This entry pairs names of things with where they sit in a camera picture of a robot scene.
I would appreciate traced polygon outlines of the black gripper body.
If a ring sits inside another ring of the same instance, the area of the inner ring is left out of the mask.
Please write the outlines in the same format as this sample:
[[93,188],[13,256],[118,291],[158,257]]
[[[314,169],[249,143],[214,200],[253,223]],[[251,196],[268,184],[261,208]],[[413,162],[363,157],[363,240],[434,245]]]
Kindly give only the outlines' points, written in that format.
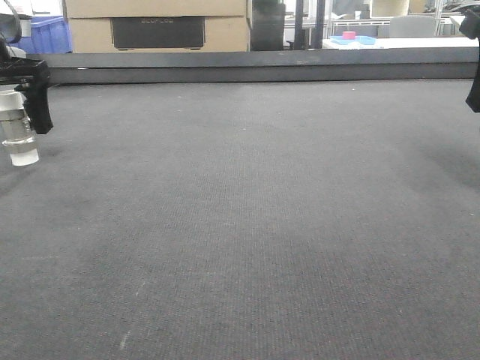
[[20,58],[11,55],[10,47],[1,40],[1,85],[23,83],[39,86],[49,84],[50,69],[43,60]]

